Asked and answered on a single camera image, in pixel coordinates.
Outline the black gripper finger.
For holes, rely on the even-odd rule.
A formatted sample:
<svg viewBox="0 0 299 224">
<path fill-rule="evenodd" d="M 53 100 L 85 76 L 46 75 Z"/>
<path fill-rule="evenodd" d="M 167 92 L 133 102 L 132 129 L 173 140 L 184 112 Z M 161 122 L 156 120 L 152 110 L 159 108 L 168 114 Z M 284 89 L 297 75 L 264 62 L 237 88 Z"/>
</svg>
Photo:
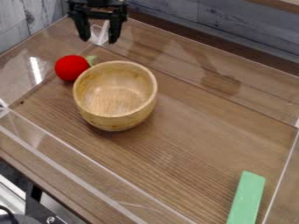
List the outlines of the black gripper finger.
<svg viewBox="0 0 299 224">
<path fill-rule="evenodd" d="M 119 15 L 112 15 L 109 18 L 109 27 L 108 27 L 108 43 L 115 44 L 121 32 L 121 17 Z"/>
<path fill-rule="evenodd" d="M 91 31 L 89 31 L 89 20 L 87 16 L 82 13 L 76 12 L 73 15 L 73 22 L 76 25 L 80 39 L 82 41 L 88 41 L 91 37 Z"/>
</svg>

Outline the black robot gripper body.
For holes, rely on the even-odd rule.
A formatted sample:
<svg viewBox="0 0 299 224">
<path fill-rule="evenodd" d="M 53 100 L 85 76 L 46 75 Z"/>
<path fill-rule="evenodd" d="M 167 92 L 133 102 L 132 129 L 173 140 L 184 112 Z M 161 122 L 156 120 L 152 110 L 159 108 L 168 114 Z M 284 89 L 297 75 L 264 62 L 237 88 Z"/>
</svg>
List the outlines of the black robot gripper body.
<svg viewBox="0 0 299 224">
<path fill-rule="evenodd" d="M 73 18 L 127 20 L 127 0 L 66 0 L 69 15 Z"/>
</svg>

